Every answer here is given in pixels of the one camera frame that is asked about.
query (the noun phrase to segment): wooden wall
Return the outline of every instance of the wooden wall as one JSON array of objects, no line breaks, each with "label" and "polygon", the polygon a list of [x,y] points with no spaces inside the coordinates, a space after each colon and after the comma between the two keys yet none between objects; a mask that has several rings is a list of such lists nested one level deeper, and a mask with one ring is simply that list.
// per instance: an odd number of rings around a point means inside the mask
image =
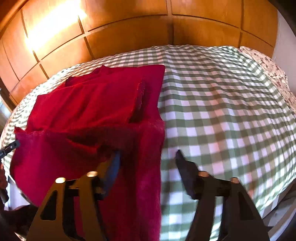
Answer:
[{"label": "wooden wall", "polygon": [[191,44],[272,56],[276,42],[277,10],[268,0],[22,2],[0,33],[0,77],[17,103],[58,71],[108,55]]}]

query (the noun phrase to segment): human hand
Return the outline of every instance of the human hand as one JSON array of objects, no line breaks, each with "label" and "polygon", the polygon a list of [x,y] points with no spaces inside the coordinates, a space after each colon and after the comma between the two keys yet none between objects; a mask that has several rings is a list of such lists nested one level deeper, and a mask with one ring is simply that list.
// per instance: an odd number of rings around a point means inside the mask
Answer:
[{"label": "human hand", "polygon": [[0,165],[0,188],[1,189],[5,189],[7,187],[7,180],[6,180],[6,176],[5,176],[5,170],[4,170],[4,166],[3,163],[1,163]]}]

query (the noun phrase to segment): folded garment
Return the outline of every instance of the folded garment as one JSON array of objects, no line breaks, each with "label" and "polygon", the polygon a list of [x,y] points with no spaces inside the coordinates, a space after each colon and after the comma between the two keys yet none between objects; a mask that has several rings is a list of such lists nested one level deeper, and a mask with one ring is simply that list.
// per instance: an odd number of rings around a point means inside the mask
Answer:
[{"label": "folded garment", "polygon": [[15,128],[21,146],[10,173],[23,193],[40,205],[56,178],[79,178],[120,150],[118,177],[99,202],[108,237],[158,241],[164,122],[157,100],[164,69],[103,66],[38,96],[26,130]]}]

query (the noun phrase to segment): black metal tool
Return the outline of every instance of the black metal tool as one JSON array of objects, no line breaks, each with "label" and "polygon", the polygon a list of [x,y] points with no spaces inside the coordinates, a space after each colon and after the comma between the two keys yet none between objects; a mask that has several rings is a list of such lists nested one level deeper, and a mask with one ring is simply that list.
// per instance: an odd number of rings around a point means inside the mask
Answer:
[{"label": "black metal tool", "polygon": [[186,241],[210,239],[217,196],[223,197],[219,241],[269,241],[263,220],[238,178],[225,181],[201,172],[180,150],[176,165],[187,194],[199,200]]},{"label": "black metal tool", "polygon": [[[104,163],[95,171],[79,179],[56,179],[39,207],[30,227],[27,241],[107,241],[98,200],[103,200],[111,189],[120,166],[120,154]],[[85,237],[79,237],[74,222],[74,197],[80,198]]]},{"label": "black metal tool", "polygon": [[[9,152],[11,152],[12,150],[14,150],[15,148],[17,148],[19,146],[20,146],[20,142],[18,140],[16,140],[16,141],[10,143],[9,145],[3,147],[2,149],[0,149],[0,159],[7,156],[7,154]],[[3,202],[3,204],[9,200],[6,189],[0,188],[0,198]]]}]

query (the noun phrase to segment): checkered bedsheet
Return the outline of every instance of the checkered bedsheet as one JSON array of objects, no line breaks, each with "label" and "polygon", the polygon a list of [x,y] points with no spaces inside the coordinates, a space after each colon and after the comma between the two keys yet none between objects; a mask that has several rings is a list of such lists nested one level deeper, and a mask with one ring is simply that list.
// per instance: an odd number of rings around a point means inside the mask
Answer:
[{"label": "checkered bedsheet", "polygon": [[[103,64],[166,67],[158,102],[166,124],[160,240],[185,240],[197,205],[182,186],[174,161],[178,149],[216,178],[238,177],[261,213],[295,179],[295,113],[262,68],[229,46],[152,47],[65,69],[20,102],[2,133],[1,146],[15,140],[15,126],[26,128],[38,95]],[[12,155],[4,158],[7,171]],[[218,237],[221,213],[222,199],[217,198],[211,240]]]}]

